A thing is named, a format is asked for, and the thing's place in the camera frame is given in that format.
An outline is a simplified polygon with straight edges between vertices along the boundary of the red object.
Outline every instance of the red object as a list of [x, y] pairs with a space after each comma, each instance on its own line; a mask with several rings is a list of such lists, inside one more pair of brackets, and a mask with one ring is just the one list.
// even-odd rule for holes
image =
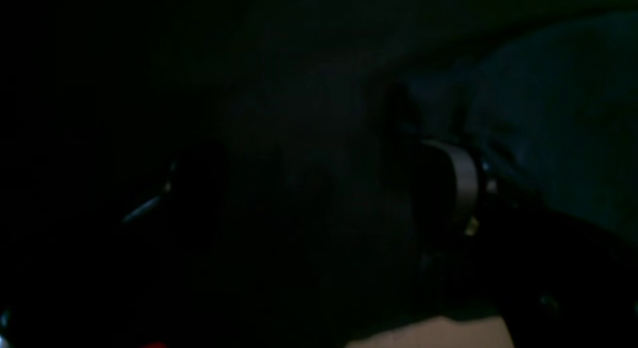
[[162, 342], [153, 342], [151, 344], [147, 344], [146, 346], [142, 346], [142, 348], [168, 348], [168, 347]]

